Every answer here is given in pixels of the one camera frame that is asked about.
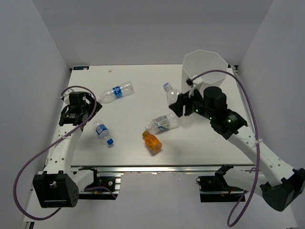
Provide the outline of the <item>clear unlabelled plastic bottle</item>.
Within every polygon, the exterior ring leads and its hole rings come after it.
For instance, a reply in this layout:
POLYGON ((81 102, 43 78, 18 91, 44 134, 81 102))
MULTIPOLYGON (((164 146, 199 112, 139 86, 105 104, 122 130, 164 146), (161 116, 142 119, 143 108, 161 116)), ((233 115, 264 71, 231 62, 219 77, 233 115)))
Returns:
MULTIPOLYGON (((163 85, 163 88, 166 93, 168 105, 175 103, 179 95, 178 89, 173 88, 170 83, 165 83, 163 85)), ((193 125, 193 120, 189 116, 181 116, 181 117, 176 116, 176 117, 178 119, 180 126, 183 128, 189 128, 193 125)))

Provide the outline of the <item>clear bottle white green label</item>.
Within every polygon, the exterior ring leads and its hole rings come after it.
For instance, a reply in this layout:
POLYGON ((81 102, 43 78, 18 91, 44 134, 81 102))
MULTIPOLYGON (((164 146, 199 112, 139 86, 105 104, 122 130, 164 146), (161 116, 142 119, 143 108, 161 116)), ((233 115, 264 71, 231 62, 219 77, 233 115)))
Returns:
POLYGON ((179 126, 179 118, 175 113, 170 113, 152 119, 151 122, 145 126, 145 130, 153 134, 158 134, 178 128, 179 126))

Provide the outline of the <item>clear bottle blue cap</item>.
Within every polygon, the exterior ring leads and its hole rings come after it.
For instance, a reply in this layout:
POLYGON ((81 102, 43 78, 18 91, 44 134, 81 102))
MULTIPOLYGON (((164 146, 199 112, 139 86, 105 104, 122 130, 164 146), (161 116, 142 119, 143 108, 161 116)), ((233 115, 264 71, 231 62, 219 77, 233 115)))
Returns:
POLYGON ((110 131, 104 122, 101 120, 95 121, 93 124, 93 129, 95 134, 98 136, 101 144, 105 146, 112 146, 114 144, 114 140, 110 134, 110 131))

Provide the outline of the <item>Aquafina bottle white cap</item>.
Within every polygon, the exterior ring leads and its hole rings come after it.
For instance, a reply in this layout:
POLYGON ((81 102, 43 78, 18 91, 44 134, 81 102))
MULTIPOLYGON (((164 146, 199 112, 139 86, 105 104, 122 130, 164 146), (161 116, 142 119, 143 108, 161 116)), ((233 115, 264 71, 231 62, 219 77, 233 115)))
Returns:
POLYGON ((128 81, 102 92, 98 97, 98 102, 101 104, 108 104, 122 97, 129 96, 133 93, 133 84, 132 82, 128 81))

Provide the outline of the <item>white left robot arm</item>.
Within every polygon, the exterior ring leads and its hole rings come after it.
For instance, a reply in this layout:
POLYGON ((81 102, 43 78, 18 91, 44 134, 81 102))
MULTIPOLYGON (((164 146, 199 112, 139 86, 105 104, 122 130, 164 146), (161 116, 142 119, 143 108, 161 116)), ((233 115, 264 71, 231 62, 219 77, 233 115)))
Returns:
POLYGON ((68 104, 63 108, 58 134, 61 142, 51 148, 51 156, 41 174, 33 178, 33 186, 43 208, 72 208, 76 206, 80 192, 87 187, 96 190, 101 179, 92 169, 72 171, 71 163, 80 139, 84 121, 91 119, 100 109, 88 92, 71 92, 68 104))

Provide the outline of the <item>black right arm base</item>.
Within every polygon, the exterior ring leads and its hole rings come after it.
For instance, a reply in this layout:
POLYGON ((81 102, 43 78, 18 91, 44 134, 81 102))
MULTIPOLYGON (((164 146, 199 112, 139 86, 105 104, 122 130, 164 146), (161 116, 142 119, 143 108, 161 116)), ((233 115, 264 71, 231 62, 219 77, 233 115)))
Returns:
POLYGON ((232 165, 222 165, 213 175, 199 176, 196 183, 199 185, 201 203, 237 203, 245 202, 244 190, 229 186, 224 179, 225 174, 233 169, 232 165))

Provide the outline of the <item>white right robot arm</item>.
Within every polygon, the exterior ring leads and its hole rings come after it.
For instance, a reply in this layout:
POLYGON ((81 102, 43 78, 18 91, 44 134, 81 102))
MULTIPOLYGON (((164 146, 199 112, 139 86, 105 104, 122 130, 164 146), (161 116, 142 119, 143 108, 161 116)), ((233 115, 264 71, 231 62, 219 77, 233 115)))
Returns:
POLYGON ((294 169, 282 161, 264 143, 259 143, 245 119, 227 107, 226 95, 215 86, 205 88, 203 94, 194 90, 168 95, 169 108, 178 116, 192 113, 208 120, 212 129, 238 147, 249 159, 259 161, 259 169, 266 183, 260 185, 263 199, 277 211, 283 211, 305 188, 305 170, 294 169))

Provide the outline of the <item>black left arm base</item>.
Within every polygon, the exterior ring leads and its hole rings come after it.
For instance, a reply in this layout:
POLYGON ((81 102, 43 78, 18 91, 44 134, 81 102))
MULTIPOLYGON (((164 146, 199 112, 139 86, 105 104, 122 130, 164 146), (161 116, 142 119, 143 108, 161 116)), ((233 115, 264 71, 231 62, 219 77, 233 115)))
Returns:
POLYGON ((81 175, 84 171, 91 171, 92 183, 83 191, 79 191, 81 200, 115 200, 118 196, 122 174, 116 172, 103 172, 98 167, 73 167, 73 175, 81 175))

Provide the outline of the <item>white octagonal bin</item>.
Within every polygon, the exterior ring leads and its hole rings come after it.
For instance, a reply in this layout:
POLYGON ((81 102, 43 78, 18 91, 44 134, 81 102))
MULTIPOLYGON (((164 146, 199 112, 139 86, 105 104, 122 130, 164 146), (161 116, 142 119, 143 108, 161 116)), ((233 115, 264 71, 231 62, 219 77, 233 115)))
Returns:
MULTIPOLYGON (((186 83, 187 78, 209 70, 227 71, 227 67, 228 63, 216 52, 197 50, 185 55, 182 65, 181 92, 185 93, 190 90, 186 83)), ((208 73, 200 77, 203 81, 199 89, 200 93, 203 93, 203 90, 209 86, 219 87, 225 78, 224 73, 208 73)))

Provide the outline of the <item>blue table edge label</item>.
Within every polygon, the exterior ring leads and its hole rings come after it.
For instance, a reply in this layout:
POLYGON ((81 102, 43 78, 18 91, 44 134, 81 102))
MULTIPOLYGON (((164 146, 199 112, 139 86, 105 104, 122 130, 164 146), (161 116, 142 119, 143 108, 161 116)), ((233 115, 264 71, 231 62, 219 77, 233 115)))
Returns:
POLYGON ((73 71, 83 71, 83 70, 88 70, 89 69, 89 66, 74 66, 73 67, 73 71))

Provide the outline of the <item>orange plastic bottle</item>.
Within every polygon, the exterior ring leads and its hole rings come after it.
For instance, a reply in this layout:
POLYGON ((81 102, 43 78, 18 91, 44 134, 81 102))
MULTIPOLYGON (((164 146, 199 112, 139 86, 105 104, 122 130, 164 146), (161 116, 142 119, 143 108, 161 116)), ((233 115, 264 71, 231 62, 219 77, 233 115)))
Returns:
POLYGON ((142 137, 145 141, 147 148, 152 153, 160 152, 160 150, 162 149, 162 143, 155 135, 151 134, 149 131, 145 131, 143 132, 142 137))

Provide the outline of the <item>aluminium table rail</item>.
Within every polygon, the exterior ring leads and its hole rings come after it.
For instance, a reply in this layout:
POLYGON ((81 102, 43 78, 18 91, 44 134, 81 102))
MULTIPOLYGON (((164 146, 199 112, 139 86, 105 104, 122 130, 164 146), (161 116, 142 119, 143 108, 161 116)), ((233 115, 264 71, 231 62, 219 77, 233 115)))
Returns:
POLYGON ((250 101, 250 98, 248 96, 248 93, 245 90, 244 85, 242 84, 241 80, 239 79, 239 74, 238 74, 238 66, 237 65, 228 65, 228 70, 231 70, 232 74, 234 75, 236 79, 236 84, 244 105, 244 109, 247 115, 248 119, 248 125, 252 129, 253 134, 254 134, 254 139, 259 140, 259 136, 257 135, 257 123, 256 123, 256 118, 254 115, 254 111, 252 108, 252 104, 250 101))

